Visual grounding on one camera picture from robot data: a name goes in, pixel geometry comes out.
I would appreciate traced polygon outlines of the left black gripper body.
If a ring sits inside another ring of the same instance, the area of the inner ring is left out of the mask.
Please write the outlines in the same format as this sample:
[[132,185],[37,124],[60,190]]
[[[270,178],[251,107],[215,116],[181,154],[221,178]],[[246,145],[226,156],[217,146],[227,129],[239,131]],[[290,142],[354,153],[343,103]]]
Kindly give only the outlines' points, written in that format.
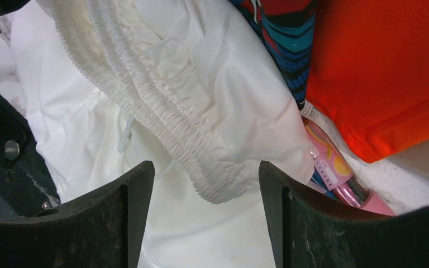
[[24,116],[0,95],[0,199],[19,216],[61,204]]

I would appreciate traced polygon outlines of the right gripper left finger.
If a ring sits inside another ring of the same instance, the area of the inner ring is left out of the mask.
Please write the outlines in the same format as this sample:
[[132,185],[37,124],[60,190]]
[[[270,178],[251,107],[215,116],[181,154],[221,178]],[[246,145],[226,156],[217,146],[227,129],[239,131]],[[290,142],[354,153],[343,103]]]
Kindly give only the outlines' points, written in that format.
[[34,217],[0,220],[0,267],[136,267],[154,177],[143,161]]

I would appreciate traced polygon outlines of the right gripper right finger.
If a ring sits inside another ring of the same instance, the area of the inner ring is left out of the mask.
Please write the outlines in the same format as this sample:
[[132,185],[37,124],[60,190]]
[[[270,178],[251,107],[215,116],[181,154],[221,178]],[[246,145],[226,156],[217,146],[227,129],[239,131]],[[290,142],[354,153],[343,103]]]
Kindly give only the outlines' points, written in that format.
[[368,212],[268,161],[259,183],[276,267],[429,267],[429,207],[395,217]]

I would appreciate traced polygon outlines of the white shorts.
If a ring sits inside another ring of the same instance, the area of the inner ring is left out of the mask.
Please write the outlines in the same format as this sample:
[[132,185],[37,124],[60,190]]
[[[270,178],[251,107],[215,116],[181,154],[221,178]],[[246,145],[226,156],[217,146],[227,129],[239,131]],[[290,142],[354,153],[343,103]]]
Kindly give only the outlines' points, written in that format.
[[274,267],[259,165],[304,183],[311,144],[231,3],[31,1],[0,26],[0,93],[61,202],[150,160],[141,267]]

